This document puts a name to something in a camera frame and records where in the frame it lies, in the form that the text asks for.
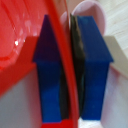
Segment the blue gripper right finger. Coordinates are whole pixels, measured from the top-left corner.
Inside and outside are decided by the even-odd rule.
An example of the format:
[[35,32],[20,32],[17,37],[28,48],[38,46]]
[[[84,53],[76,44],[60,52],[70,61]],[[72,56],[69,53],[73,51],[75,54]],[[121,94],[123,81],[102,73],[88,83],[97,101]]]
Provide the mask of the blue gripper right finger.
[[71,16],[73,63],[83,120],[100,120],[113,58],[91,16]]

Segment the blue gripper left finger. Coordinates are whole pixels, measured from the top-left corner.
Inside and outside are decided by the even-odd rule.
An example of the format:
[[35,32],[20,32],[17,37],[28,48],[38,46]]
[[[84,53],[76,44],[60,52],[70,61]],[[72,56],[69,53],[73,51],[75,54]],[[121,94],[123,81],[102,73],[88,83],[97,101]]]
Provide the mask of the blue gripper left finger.
[[67,83],[48,15],[44,16],[33,61],[37,64],[43,121],[68,119]]

